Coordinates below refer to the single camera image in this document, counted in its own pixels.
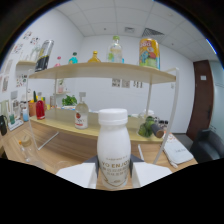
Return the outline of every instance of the wooden table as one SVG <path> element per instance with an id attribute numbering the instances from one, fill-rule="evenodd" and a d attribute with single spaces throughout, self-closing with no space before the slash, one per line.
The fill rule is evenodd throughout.
<path id="1" fill-rule="evenodd" d="M 38 147 L 44 144 L 50 137 L 55 134 L 54 129 L 37 124 L 36 122 L 32 122 L 32 129 Z M 28 122 L 25 122 L 22 126 L 16 128 L 12 132 L 8 130 L 5 136 L 0 137 L 1 144 L 3 144 L 4 150 L 9 160 L 27 163 L 20 150 L 20 145 L 18 144 L 18 141 L 22 139 L 22 137 L 26 134 L 31 136 L 31 131 Z M 144 161 L 146 163 L 153 163 L 159 151 L 159 148 L 159 144 L 142 144 L 141 149 L 144 156 Z M 132 144 L 131 153 L 134 156 L 141 158 L 137 144 Z M 46 167 L 46 171 L 54 174 L 54 165 L 59 161 L 69 161 L 72 165 L 78 165 L 97 155 L 97 140 L 60 132 L 40 151 L 38 151 L 38 154 Z M 175 169 L 168 162 L 166 155 L 162 153 L 156 165 L 168 167 L 172 172 L 176 172 L 194 164 L 197 164 L 195 159 L 180 164 L 178 165 L 178 168 Z M 109 190 L 102 185 L 100 170 L 96 189 L 107 191 Z M 132 181 L 130 174 L 128 178 L 128 183 L 120 190 L 125 189 L 132 189 Z"/>

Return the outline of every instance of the shelf board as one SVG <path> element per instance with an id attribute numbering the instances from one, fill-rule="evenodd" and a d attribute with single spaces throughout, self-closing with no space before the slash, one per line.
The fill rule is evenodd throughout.
<path id="1" fill-rule="evenodd" d="M 36 116 L 32 116 L 30 117 L 30 120 L 31 122 L 53 128 L 54 130 L 59 132 L 65 132 L 67 134 L 91 139 L 97 139 L 100 131 L 100 125 L 98 123 L 98 113 L 89 113 L 89 127 L 83 130 L 75 128 L 75 112 L 72 110 L 51 109 L 45 112 L 45 119 L 37 120 Z M 139 136 L 136 133 L 138 125 L 138 118 L 128 117 L 128 123 L 126 127 L 128 129 L 132 144 L 162 143 L 163 139 L 157 138 L 154 135 L 151 135 L 150 138 Z"/>
<path id="2" fill-rule="evenodd" d="M 18 63 L 16 65 L 30 65 L 30 66 L 35 66 L 36 62 L 35 61 L 18 61 Z"/>
<path id="3" fill-rule="evenodd" d="M 70 93 L 70 92 L 56 93 L 56 95 L 63 95 L 63 94 L 66 94 L 66 93 Z"/>
<path id="4" fill-rule="evenodd" d="M 155 68 L 122 63 L 78 63 L 61 65 L 35 72 L 30 79 L 62 79 L 62 78 L 117 78 L 126 81 L 139 81 L 150 84 L 175 82 L 176 77 Z"/>

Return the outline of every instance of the white wall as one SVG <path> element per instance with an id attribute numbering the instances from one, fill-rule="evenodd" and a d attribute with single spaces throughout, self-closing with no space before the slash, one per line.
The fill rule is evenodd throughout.
<path id="1" fill-rule="evenodd" d="M 23 36 L 27 31 L 33 32 L 29 40 L 24 40 Z M 54 40 L 54 46 L 50 55 L 48 68 L 53 67 L 57 63 L 57 57 L 61 56 L 61 65 L 68 64 L 68 60 L 72 57 L 74 51 L 80 51 L 80 46 L 83 41 L 83 35 L 74 26 L 74 24 L 65 17 L 61 12 L 57 10 L 50 10 L 46 14 L 39 17 L 32 23 L 21 35 L 18 37 L 17 43 L 23 43 L 23 54 L 30 55 L 33 45 L 30 44 L 32 37 L 38 36 L 40 38 L 39 44 L 42 46 L 45 40 Z M 16 64 L 19 61 L 19 54 L 11 54 L 9 52 L 8 60 L 13 59 L 13 64 L 9 74 L 8 89 L 7 92 L 2 92 L 2 83 L 0 86 L 0 101 L 10 99 L 11 91 L 18 90 L 18 99 L 21 100 L 22 94 L 25 94 L 25 87 L 16 88 Z M 54 92 L 53 80 L 29 80 L 29 88 L 32 91 L 42 92 L 42 96 L 45 96 L 47 101 L 50 95 Z"/>
<path id="2" fill-rule="evenodd" d="M 136 65 L 139 58 L 140 38 L 120 36 L 120 44 L 123 47 L 123 58 L 127 64 Z M 106 61 L 106 52 L 112 36 L 85 37 L 81 51 L 78 53 L 79 62 L 87 62 L 92 57 L 94 50 L 98 51 L 98 58 Z M 171 131 L 174 133 L 186 133 L 191 117 L 194 101 L 194 70 L 193 63 L 179 53 L 160 44 L 160 67 L 166 70 L 173 67 L 180 69 L 180 89 L 175 119 Z M 128 114 L 140 113 L 146 108 L 148 97 L 147 83 L 143 88 L 118 88 L 112 87 L 111 79 L 76 79 L 74 94 L 79 99 L 79 92 L 86 91 L 86 103 L 91 110 L 100 110 L 111 107 L 122 107 L 128 110 Z M 152 87 L 150 109 L 160 119 L 169 120 L 173 105 L 174 89 L 169 84 L 157 84 Z"/>

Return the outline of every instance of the ceiling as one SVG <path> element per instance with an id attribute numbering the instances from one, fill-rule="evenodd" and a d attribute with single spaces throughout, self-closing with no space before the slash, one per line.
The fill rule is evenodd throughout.
<path id="1" fill-rule="evenodd" d="M 84 37 L 120 35 L 142 38 L 145 28 L 164 35 L 159 44 L 169 47 L 191 61 L 218 58 L 206 37 L 174 10 L 152 0 L 72 0 L 55 8 L 67 16 Z M 133 33 L 125 27 L 134 28 Z"/>

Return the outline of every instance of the brown door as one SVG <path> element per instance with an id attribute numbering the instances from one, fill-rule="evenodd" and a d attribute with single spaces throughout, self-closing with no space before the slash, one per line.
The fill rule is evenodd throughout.
<path id="1" fill-rule="evenodd" d="M 194 141 L 200 129 L 209 128 L 213 109 L 213 79 L 208 60 L 194 62 L 195 96 L 187 136 Z"/>

